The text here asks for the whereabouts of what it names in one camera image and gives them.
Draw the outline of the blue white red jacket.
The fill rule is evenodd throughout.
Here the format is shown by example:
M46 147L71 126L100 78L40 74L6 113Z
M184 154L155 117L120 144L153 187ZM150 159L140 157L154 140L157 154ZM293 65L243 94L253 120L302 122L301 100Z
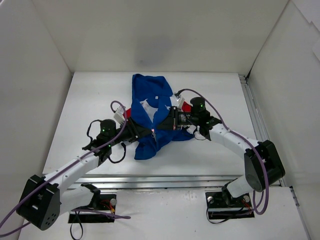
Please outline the blue white red jacket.
M131 118L152 130L151 135L138 140L135 160L149 160L170 142L189 141L194 137L184 128L179 130L157 129L157 125L167 117L172 107L170 97L173 91L164 76L145 76L136 73L132 76L131 92Z

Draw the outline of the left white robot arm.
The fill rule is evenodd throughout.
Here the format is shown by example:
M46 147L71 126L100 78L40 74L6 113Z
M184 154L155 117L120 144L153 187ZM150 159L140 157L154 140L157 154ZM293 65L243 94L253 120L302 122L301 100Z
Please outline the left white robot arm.
M86 173L98 168L112 153L112 147L135 142L150 136L154 131L137 124L129 118L120 128L114 120L100 121L100 132L83 147L84 156L77 157L65 166L45 176L30 177L22 192L16 213L44 231L57 218L74 210L92 211L101 201L101 191L90 183L83 183L70 190L70 186Z

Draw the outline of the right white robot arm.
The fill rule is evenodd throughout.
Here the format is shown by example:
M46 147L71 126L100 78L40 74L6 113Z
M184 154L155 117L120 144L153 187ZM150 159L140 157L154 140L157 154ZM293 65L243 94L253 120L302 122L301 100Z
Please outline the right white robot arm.
M202 97L192 98L190 111L182 109L185 101L181 96L173 95L170 101L168 116L157 126L159 130L176 131L195 126L205 139L224 146L243 160L244 175L222 188L221 200L225 205L233 206L241 196L253 191L266 191L269 185L285 176L276 146L270 140L258 141L227 129L222 120L206 109Z

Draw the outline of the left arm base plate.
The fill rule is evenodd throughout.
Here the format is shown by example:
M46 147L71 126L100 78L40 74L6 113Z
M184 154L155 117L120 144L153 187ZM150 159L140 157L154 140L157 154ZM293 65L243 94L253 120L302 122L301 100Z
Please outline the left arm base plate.
M81 210L94 210L98 212L114 214L116 212L117 195L115 193L102 193L99 202L92 207L83 206ZM99 223L114 223L115 219L105 216L104 214L96 212L83 212L75 213L72 211L68 215L69 224L82 223L82 224L99 224Z

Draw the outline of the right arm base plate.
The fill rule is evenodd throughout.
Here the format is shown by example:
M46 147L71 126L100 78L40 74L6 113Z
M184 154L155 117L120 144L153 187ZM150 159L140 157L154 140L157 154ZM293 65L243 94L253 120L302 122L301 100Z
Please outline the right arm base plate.
M206 218L214 225L225 223L229 220L254 218L253 205L248 193L232 200L231 203L223 197L223 192L205 192Z

